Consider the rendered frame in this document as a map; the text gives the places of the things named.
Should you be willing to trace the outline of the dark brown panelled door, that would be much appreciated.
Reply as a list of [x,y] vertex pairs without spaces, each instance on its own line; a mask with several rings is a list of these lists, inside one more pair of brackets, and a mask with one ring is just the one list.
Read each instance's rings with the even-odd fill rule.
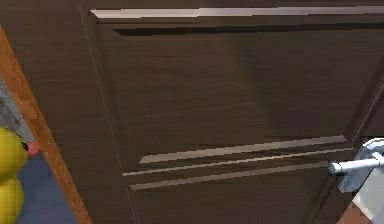
[[0,0],[0,76],[78,224],[337,224],[384,0]]

